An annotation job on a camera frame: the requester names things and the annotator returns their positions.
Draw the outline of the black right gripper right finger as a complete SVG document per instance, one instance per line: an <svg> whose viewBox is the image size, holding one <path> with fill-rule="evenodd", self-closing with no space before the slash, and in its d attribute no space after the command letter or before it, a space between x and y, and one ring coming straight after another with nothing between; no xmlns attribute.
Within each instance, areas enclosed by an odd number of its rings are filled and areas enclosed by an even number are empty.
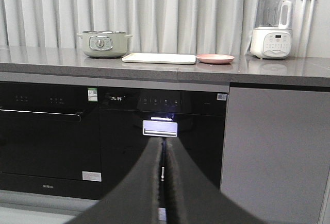
<svg viewBox="0 0 330 224"><path fill-rule="evenodd" d="M220 193L179 138L166 139L164 191L168 223L263 223Z"/></svg>

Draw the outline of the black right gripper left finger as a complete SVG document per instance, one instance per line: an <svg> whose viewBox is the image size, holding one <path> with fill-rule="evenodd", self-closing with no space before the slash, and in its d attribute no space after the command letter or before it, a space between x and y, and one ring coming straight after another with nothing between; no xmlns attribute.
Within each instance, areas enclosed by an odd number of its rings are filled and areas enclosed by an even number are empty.
<svg viewBox="0 0 330 224"><path fill-rule="evenodd" d="M125 178L106 196L68 223L159 223L159 164L162 139L148 140Z"/></svg>

